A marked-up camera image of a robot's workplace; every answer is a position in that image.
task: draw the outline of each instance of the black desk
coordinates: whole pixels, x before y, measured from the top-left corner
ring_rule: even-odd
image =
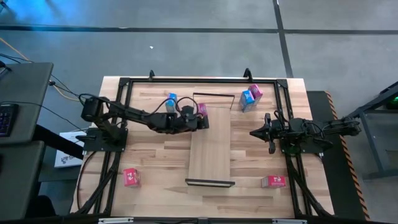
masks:
[[[52,63],[7,65],[12,69],[0,79],[0,102],[23,101],[41,105],[49,84]],[[37,125],[41,107],[18,103],[19,112],[9,137],[0,138],[0,145],[44,141],[48,146],[83,159],[83,148]]]
[[[0,147],[0,220],[25,217],[30,199],[37,194],[37,172],[44,154],[44,142]]]

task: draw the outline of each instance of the table leg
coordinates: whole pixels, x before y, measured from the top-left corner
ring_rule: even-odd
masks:
[[[47,128],[41,127],[38,124],[36,124],[35,133],[32,140],[43,141],[47,146],[58,149],[78,159],[83,159],[83,147],[64,139],[58,134],[51,132]]]

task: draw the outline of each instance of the small box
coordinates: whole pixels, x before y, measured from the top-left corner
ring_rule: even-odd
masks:
[[[207,116],[207,109],[206,109],[206,104],[204,103],[198,103],[199,107],[199,113],[201,113],[203,116]]]
[[[262,97],[262,91],[260,90],[259,86],[257,86],[257,84],[249,86],[249,90],[251,91],[251,94],[254,98],[254,106],[256,106]]]
[[[169,93],[167,99],[174,99],[175,102],[177,102],[177,94],[175,93]],[[174,113],[175,112],[175,102],[174,100],[167,100],[166,101],[166,111],[169,113]]]
[[[279,188],[285,186],[286,186],[286,180],[284,176],[269,175],[261,179],[261,187]]]
[[[239,100],[239,105],[242,112],[248,112],[254,105],[254,97],[250,90],[245,90],[242,92],[241,99]]]
[[[129,168],[123,170],[123,180],[125,187],[139,187],[140,186],[140,175],[138,170],[135,168]]]

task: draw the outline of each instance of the keyboard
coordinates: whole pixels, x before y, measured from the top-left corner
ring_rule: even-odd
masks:
[[[0,105],[0,138],[10,136],[17,113],[16,104]]]

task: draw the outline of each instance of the yellow cable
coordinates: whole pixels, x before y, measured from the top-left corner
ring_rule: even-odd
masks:
[[[10,44],[8,44],[3,38],[0,37],[0,41],[5,43],[8,47],[10,47],[13,51],[15,51],[17,54],[19,54],[23,59],[25,60],[29,60],[27,57],[25,57],[25,55],[23,55],[22,53],[20,53],[17,49],[15,49],[13,46],[11,46]],[[61,90],[54,86],[54,88],[61,94],[61,96],[65,97],[68,100],[73,100],[73,101],[79,101],[78,99],[74,99],[74,98],[70,98],[69,96],[65,96]]]

